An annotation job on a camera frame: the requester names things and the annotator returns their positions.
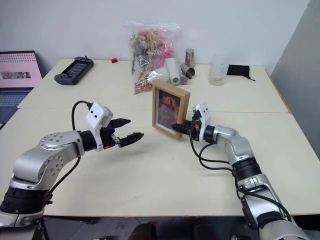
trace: clear plastic bag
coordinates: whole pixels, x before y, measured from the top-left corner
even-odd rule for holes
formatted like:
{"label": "clear plastic bag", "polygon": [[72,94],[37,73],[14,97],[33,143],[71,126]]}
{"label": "clear plastic bag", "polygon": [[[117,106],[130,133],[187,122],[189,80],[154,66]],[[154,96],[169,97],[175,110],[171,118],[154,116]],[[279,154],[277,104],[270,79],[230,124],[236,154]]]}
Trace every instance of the clear plastic bag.
{"label": "clear plastic bag", "polygon": [[141,23],[128,21],[124,25],[132,50],[132,82],[134,94],[152,89],[152,81],[166,81],[165,59],[174,57],[174,42],[181,27],[174,23]]}

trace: black pouch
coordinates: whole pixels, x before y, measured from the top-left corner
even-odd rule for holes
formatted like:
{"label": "black pouch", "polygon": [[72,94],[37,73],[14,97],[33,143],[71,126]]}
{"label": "black pouch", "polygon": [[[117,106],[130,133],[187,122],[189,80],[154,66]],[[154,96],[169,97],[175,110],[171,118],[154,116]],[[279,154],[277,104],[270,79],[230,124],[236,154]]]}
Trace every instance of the black pouch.
{"label": "black pouch", "polygon": [[242,65],[229,65],[227,75],[243,76],[252,81],[256,81],[250,77],[250,67]]}

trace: picture frame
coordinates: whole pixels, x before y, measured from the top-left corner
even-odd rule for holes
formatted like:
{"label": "picture frame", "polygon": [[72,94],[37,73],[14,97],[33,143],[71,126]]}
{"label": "picture frame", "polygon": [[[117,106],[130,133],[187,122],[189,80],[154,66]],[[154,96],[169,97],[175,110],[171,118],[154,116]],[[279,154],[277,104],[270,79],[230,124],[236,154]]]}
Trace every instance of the picture frame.
{"label": "picture frame", "polygon": [[185,123],[190,92],[161,80],[152,85],[152,126],[179,140],[182,133],[171,125]]}

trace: table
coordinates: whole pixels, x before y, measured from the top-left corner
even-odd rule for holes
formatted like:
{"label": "table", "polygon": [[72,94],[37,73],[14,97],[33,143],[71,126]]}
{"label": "table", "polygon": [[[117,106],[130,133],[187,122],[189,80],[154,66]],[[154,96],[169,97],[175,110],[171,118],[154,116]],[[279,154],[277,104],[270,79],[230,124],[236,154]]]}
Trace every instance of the table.
{"label": "table", "polygon": [[[14,161],[21,153],[46,134],[71,130],[70,112],[23,108],[3,127],[0,193],[7,190]],[[76,111],[77,129],[87,129],[87,112]],[[116,129],[118,137],[132,132],[142,132],[144,137],[124,148],[87,152],[55,190],[46,215],[243,216],[231,174],[203,168],[187,136],[175,140],[151,127],[149,110],[118,109],[113,113],[115,118],[132,121]],[[290,113],[212,112],[211,124],[235,128],[249,140],[262,172],[292,215],[320,213],[320,162]],[[199,151],[203,145],[195,142],[195,146]],[[226,159],[215,148],[208,149],[204,157]]]}
{"label": "table", "polygon": [[[113,111],[152,109],[151,92],[133,94],[131,62],[112,64],[109,60],[95,60],[92,69],[77,85],[56,83],[54,76],[72,61],[61,60],[18,107],[69,110],[76,101],[85,100],[103,103]],[[213,112],[288,112],[263,66],[250,67],[250,76],[256,82],[242,76],[226,76],[222,86],[208,83],[208,64],[197,64],[195,72],[190,84],[180,86],[191,92],[189,111],[200,102],[207,101],[209,110]]]}

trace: laptop keyboard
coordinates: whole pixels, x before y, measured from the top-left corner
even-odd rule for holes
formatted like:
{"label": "laptop keyboard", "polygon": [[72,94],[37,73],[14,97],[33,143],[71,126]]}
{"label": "laptop keyboard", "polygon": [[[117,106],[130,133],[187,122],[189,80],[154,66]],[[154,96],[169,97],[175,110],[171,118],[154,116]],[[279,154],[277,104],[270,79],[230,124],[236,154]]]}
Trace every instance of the laptop keyboard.
{"label": "laptop keyboard", "polygon": [[27,96],[27,94],[0,95],[0,107],[16,107]]}

